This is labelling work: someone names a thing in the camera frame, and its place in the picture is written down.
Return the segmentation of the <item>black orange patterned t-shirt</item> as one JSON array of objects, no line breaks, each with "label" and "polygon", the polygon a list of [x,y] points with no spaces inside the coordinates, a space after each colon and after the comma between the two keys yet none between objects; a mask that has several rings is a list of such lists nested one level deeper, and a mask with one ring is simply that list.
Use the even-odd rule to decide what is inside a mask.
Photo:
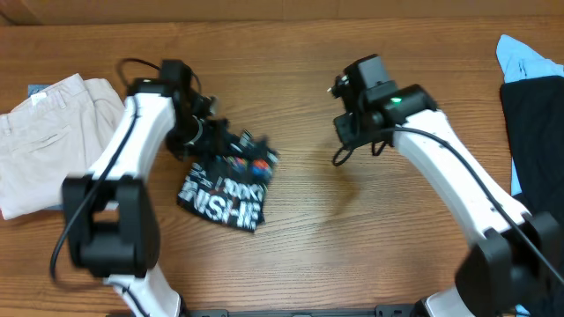
[{"label": "black orange patterned t-shirt", "polygon": [[227,154],[198,158],[177,194],[187,212],[216,224],[255,232],[264,223],[263,207],[278,164],[278,152],[264,136],[248,131],[226,138]]}]

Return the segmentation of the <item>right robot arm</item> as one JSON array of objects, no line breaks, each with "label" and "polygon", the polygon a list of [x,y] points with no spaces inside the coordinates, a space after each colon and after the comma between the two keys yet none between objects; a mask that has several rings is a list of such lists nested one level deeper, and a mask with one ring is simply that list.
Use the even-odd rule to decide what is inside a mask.
[{"label": "right robot arm", "polygon": [[369,55],[344,68],[328,91],[345,107],[334,120],[341,150],[352,154],[368,144],[378,156],[395,148],[443,200],[470,249],[447,290],[414,304],[376,308],[375,315],[518,315],[518,305],[563,283],[557,221],[548,213],[531,214],[501,188],[421,85],[398,87],[381,57]]}]

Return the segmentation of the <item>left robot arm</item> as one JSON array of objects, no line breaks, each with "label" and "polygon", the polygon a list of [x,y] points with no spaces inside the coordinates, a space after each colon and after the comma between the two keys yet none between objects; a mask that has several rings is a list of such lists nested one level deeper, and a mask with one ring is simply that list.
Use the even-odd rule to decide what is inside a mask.
[{"label": "left robot arm", "polygon": [[160,228],[147,189],[164,144],[179,160],[226,153],[225,120],[213,115],[198,78],[181,60],[158,66],[156,78],[127,85],[125,113],[108,147],[82,176],[63,181],[65,227],[49,274],[64,244],[74,265],[87,269],[121,296],[135,316],[186,316],[189,311],[158,264]]}]

